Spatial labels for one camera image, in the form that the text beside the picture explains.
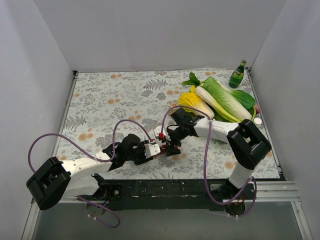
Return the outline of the red weekly pill organizer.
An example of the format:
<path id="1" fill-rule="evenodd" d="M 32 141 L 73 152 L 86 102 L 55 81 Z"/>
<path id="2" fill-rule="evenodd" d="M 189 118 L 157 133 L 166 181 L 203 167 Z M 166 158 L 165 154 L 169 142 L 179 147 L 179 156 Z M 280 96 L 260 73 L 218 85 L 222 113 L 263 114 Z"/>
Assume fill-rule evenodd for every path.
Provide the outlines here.
<path id="1" fill-rule="evenodd" d="M 161 150 L 160 146 L 156 149 L 156 155 L 166 155 L 168 150 Z"/>

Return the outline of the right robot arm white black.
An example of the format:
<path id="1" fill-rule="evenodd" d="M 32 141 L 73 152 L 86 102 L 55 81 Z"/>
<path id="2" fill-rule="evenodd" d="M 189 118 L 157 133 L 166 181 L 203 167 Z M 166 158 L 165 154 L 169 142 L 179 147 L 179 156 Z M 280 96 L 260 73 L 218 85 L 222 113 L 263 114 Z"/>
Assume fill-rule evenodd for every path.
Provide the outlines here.
<path id="1" fill-rule="evenodd" d="M 257 165 L 272 150 L 268 139 L 262 134 L 255 123 L 249 119 L 241 122 L 223 122 L 212 120 L 203 111 L 196 110 L 195 117 L 185 111 L 187 106 L 177 105 L 171 117 L 177 124 L 174 130 L 166 130 L 164 122 L 154 130 L 155 136 L 169 145 L 181 146 L 181 141 L 189 136 L 207 137 L 228 143 L 237 160 L 236 167 L 229 176 L 230 184 L 226 186 L 227 195 L 237 199 L 245 192 L 244 186 Z"/>

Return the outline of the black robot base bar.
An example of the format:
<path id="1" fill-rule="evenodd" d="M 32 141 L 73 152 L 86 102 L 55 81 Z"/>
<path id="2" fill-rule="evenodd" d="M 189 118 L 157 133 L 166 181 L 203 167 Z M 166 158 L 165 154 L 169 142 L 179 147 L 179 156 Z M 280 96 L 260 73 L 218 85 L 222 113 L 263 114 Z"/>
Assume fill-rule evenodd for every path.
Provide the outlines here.
<path id="1" fill-rule="evenodd" d="M 113 211 L 225 209 L 210 199 L 202 179 L 95 179 L 99 188 L 90 198 L 107 202 Z"/>

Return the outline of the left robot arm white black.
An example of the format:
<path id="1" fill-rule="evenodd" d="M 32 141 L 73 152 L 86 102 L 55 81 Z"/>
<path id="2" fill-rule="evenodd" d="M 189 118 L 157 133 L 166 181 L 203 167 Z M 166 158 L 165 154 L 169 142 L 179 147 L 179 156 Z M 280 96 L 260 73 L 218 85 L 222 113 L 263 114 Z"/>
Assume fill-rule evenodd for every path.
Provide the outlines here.
<path id="1" fill-rule="evenodd" d="M 48 210 L 60 200 L 76 196 L 92 196 L 101 200 L 106 196 L 106 187 L 94 179 L 123 166 L 126 161 L 135 165 L 146 163 L 160 153 L 153 139 L 140 140 L 134 134 L 121 142 L 111 144 L 91 157 L 74 160 L 59 160 L 51 157 L 27 180 L 26 187 L 41 210 Z"/>

